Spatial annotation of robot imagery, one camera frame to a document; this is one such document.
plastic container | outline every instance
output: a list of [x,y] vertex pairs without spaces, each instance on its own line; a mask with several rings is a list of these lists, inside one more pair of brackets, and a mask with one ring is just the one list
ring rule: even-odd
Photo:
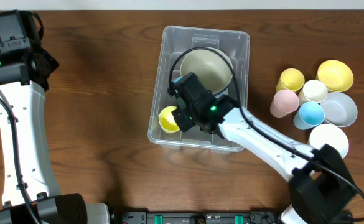
[[[166,92],[170,67],[180,54],[192,47],[213,47],[221,50],[228,56],[236,73],[241,102],[244,106],[247,105],[248,58],[250,55],[249,35],[241,31],[168,26],[162,34],[148,137],[151,142],[160,144],[163,147],[179,148],[187,146],[204,147],[218,152],[241,151],[243,147],[239,144],[222,139],[216,134],[205,133],[199,127],[193,127],[185,133],[179,131],[169,134],[165,133],[158,124],[158,116],[161,110],[166,106],[177,105],[175,97],[170,97]],[[176,65],[172,74],[172,80],[180,77],[181,62],[182,60]],[[233,82],[230,82],[224,94],[236,99]]]

yellow bowl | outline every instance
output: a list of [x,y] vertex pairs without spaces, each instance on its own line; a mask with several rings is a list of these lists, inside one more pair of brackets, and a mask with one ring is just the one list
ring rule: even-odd
[[276,86],[276,92],[280,90],[291,90],[296,92],[305,84],[305,77],[301,71],[295,68],[288,68],[282,72]]
[[325,84],[329,91],[347,91],[353,85],[353,72],[343,62],[328,60],[317,71],[317,80]]
[[159,113],[158,116],[158,122],[162,130],[169,134],[175,133],[180,130],[174,120],[174,116],[171,113],[175,109],[176,106],[167,106]]

black cable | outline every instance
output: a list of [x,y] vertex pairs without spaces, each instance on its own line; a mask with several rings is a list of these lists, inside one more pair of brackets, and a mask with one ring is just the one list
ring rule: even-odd
[[21,177],[19,146],[17,143],[17,129],[16,129],[16,120],[17,119],[16,119],[16,117],[14,117],[10,107],[8,107],[8,105],[5,102],[3,102],[2,99],[0,99],[0,105],[5,109],[5,111],[8,115],[11,131],[12,131],[14,168],[16,170],[16,179],[17,179],[17,184],[20,189],[20,193],[22,195],[22,198],[24,199],[24,203],[27,206],[28,212],[31,214],[32,219],[35,221],[36,224],[42,224],[42,222],[38,218],[37,214],[35,214],[34,210],[32,209],[32,204],[28,199],[26,188],[24,186],[24,182],[22,181],[22,177]]
[[[263,137],[265,137],[267,140],[275,143],[277,146],[285,149],[286,151],[290,152],[291,154],[300,157],[301,159],[306,160],[307,162],[310,162],[311,164],[315,165],[316,167],[320,168],[323,171],[328,172],[329,174],[335,176],[336,178],[344,181],[346,184],[348,184],[353,190],[355,190],[363,199],[364,199],[364,192],[362,190],[360,190],[355,184],[351,183],[349,180],[345,179],[344,177],[342,177],[341,175],[337,174],[336,172],[330,170],[329,168],[327,168],[326,166],[323,166],[322,164],[318,163],[317,161],[314,161],[312,158],[310,158],[309,156],[299,152],[298,150],[296,150],[293,147],[288,147],[285,144],[282,144],[281,142],[275,140],[274,138],[272,138],[271,136],[269,136],[268,134],[266,134],[264,131],[260,130],[258,127],[256,127],[256,125],[254,124],[254,122],[250,121],[244,114],[243,111],[243,106],[241,104],[241,97],[240,97],[240,90],[238,88],[238,83],[237,83],[237,79],[236,79],[236,74],[234,73],[233,68],[231,67],[231,65],[228,63],[228,61],[222,56],[222,54],[220,54],[219,52],[217,52],[216,50],[207,48],[207,47],[194,47],[192,49],[188,49],[185,52],[183,52],[174,62],[174,64],[172,65],[170,72],[169,72],[169,93],[172,93],[170,95],[173,95],[173,87],[172,87],[172,73],[174,71],[174,68],[177,64],[177,62],[187,53],[193,51],[193,50],[209,50],[215,54],[217,54],[219,57],[221,57],[223,59],[223,61],[225,61],[225,63],[227,64],[227,66],[229,67],[231,74],[233,75],[233,83],[235,86],[235,90],[236,90],[236,98],[237,98],[237,102],[238,102],[238,106],[240,109],[240,113],[241,116],[243,117],[243,119],[245,120],[245,122],[247,122],[247,124],[254,129],[258,134],[262,135]],[[353,222],[362,222],[364,221],[364,217],[362,218],[349,218],[347,220],[353,221]]]

